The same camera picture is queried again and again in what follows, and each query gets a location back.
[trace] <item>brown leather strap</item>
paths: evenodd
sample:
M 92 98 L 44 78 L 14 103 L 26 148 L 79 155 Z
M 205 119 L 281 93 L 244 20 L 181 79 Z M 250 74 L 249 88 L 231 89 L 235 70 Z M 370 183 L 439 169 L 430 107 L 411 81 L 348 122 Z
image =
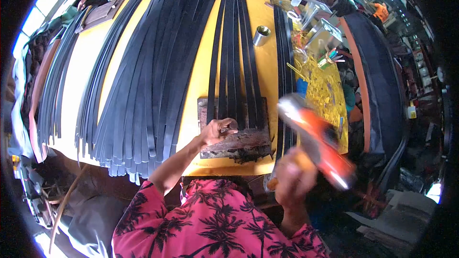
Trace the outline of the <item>brown leather strap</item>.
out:
M 43 61 L 41 61 L 40 70 L 38 70 L 37 77 L 35 78 L 35 83 L 33 85 L 32 104 L 30 106 L 29 111 L 29 135 L 33 153 L 35 154 L 37 162 L 39 163 L 43 162 L 46 158 L 46 148 L 45 145 L 42 145 L 42 156 L 40 153 L 40 148 L 38 146 L 37 122 L 35 121 L 35 112 L 37 111 L 38 102 L 40 101 L 41 93 L 43 92 L 44 81 L 46 80 L 46 76 L 48 75 L 49 67 L 51 66 L 51 62 L 54 58 L 54 54 L 56 53 L 59 43 L 60 39 L 55 39 L 54 42 L 52 42 L 46 49 L 46 53 L 43 56 Z

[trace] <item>small box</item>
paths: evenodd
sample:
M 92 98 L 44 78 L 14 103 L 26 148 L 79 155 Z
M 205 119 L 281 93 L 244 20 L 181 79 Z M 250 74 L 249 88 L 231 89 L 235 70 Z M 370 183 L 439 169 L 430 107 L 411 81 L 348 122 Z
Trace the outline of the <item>small box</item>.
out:
M 323 18 L 308 32 L 306 38 L 306 52 L 316 60 L 343 42 L 341 31 Z

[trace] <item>brown leather strip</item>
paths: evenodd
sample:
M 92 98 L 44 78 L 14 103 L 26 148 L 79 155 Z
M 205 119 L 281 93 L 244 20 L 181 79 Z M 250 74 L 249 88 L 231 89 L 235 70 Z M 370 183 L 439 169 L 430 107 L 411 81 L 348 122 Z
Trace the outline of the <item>brown leather strip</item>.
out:
M 37 122 L 35 121 L 35 112 L 37 111 L 38 102 L 40 101 L 41 93 L 43 92 L 44 81 L 46 80 L 49 67 L 51 66 L 51 62 L 54 58 L 54 54 L 56 53 L 59 44 L 60 39 L 55 39 L 54 42 L 52 42 L 46 49 L 46 52 L 43 56 L 43 61 L 41 61 L 40 69 L 38 70 L 37 77 L 35 78 L 35 83 L 33 85 L 32 104 L 30 106 L 29 111 L 29 135 L 33 153 L 35 154 L 37 162 L 39 163 L 43 162 L 46 158 L 46 148 L 45 145 L 42 145 L 42 157 L 38 146 Z
M 360 58 L 359 50 L 355 44 L 354 37 L 352 36 L 349 26 L 347 26 L 344 18 L 339 18 L 341 27 L 344 29 L 346 34 L 347 43 L 351 49 L 351 54 L 354 59 L 354 68 L 357 73 L 357 79 L 359 80 L 360 96 L 362 98 L 362 109 L 364 113 L 364 152 L 370 150 L 370 99 L 368 97 L 367 81 L 365 80 L 364 67 L 362 66 L 362 59 Z

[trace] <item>stack of leather strips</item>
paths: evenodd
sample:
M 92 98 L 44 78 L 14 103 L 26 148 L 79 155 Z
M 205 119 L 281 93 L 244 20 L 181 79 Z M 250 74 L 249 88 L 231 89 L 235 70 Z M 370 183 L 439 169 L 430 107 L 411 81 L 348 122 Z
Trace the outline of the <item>stack of leather strips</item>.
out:
M 54 59 L 46 76 L 46 81 L 41 95 L 40 107 L 37 120 L 37 138 L 40 152 L 43 156 L 41 145 L 49 144 L 49 137 L 57 135 L 60 138 L 60 111 L 62 106 L 62 95 L 64 92 L 65 78 L 67 74 L 68 63 L 78 39 L 75 29 L 78 28 L 83 16 L 86 14 L 86 8 L 81 12 L 72 23 L 67 26 L 62 35 L 60 45 L 54 55 Z
M 99 113 L 100 94 L 107 73 L 108 65 L 112 59 L 113 52 L 119 38 L 123 34 L 124 28 L 129 23 L 132 14 L 142 0 L 129 0 L 123 10 L 113 22 L 108 30 L 99 56 L 95 61 L 92 72 L 83 91 L 83 96 L 78 109 L 77 124 L 75 128 L 75 146 L 77 147 L 77 158 L 79 162 L 79 149 L 82 143 L 83 157 L 85 155 L 86 144 L 89 147 L 89 155 L 93 158 L 93 140 L 97 128 Z
M 148 178 L 175 153 L 192 67 L 214 2 L 151 0 L 92 134 L 91 155 L 110 168 L 109 175 L 128 173 L 139 184 L 139 177 Z
M 220 32 L 222 33 L 222 47 L 219 98 L 218 114 L 215 117 L 214 90 Z M 245 98 L 242 96 L 243 86 L 241 86 L 240 80 L 239 32 L 242 47 Z M 245 111 L 244 103 L 247 104 L 247 111 Z M 263 129 L 266 122 L 258 83 L 257 64 L 255 62 L 246 0 L 221 0 L 217 17 L 210 66 L 207 123 L 214 118 L 223 119 L 226 117 L 234 118 L 238 123 L 239 130 L 246 129 L 246 127 L 249 129 Z
M 277 65 L 279 68 L 279 98 L 295 92 L 295 73 L 287 67 L 287 63 L 294 64 L 293 48 L 290 31 L 293 29 L 292 20 L 277 5 L 274 5 L 274 27 L 276 30 Z M 280 118 L 277 129 L 276 161 L 282 154 L 296 145 L 296 133 Z

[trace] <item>pink shirt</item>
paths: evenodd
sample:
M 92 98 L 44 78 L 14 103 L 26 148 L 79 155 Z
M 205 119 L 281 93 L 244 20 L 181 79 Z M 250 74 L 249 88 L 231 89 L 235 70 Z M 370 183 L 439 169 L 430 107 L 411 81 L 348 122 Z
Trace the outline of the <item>pink shirt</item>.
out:
M 227 180 L 194 180 L 186 202 L 168 212 L 144 182 L 113 234 L 115 257 L 328 257 L 312 226 L 289 239 L 238 189 Z

